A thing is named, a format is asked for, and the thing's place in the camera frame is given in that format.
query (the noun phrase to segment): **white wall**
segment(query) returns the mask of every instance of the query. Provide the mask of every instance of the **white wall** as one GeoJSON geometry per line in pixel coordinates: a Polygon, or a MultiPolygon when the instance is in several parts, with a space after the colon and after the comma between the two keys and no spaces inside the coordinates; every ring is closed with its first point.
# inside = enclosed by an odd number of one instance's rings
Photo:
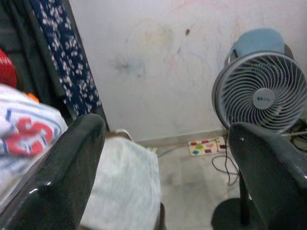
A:
{"type": "Polygon", "coordinates": [[[71,5],[110,128],[125,128],[135,140],[221,129],[212,86],[246,30],[279,31],[307,72],[305,0],[71,0],[71,5]]]}

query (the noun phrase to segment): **electric fan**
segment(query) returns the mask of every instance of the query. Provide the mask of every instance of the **electric fan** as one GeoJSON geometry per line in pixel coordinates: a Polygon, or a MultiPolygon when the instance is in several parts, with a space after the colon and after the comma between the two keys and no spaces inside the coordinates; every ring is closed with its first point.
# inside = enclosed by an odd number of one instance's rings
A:
{"type": "Polygon", "coordinates": [[[282,133],[306,108],[306,78],[285,54],[279,33],[272,29],[249,31],[234,44],[214,83],[212,101],[227,129],[241,121],[282,133]]]}

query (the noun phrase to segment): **blue cloth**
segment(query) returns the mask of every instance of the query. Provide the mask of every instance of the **blue cloth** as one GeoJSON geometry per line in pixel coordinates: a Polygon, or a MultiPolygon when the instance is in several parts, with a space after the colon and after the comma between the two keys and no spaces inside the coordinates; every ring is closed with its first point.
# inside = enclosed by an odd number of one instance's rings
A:
{"type": "Polygon", "coordinates": [[[77,116],[102,106],[89,65],[61,0],[30,0],[66,92],[64,103],[77,116]]]}
{"type": "Polygon", "coordinates": [[[234,43],[232,50],[238,57],[261,51],[275,51],[284,54],[282,36],[270,28],[247,31],[234,43]]]}

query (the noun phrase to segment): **red object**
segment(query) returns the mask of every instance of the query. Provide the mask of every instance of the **red object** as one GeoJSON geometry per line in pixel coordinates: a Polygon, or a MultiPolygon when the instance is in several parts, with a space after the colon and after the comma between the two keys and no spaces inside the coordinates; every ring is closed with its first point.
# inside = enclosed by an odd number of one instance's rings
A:
{"type": "Polygon", "coordinates": [[[17,87],[17,77],[9,57],[0,49],[0,83],[17,87]]]}

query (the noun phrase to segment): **baseboard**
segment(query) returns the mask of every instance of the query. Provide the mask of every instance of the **baseboard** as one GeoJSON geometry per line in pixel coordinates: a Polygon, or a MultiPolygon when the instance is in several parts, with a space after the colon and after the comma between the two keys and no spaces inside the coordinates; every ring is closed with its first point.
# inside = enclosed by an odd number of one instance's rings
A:
{"type": "Polygon", "coordinates": [[[193,134],[185,134],[176,137],[167,137],[167,138],[158,138],[151,140],[141,140],[137,141],[138,144],[146,147],[160,147],[160,146],[168,146],[168,145],[178,145],[183,144],[188,141],[201,140],[207,138],[214,138],[218,136],[223,136],[227,133],[227,130],[214,130],[214,131],[206,131],[199,132],[193,134]]]}

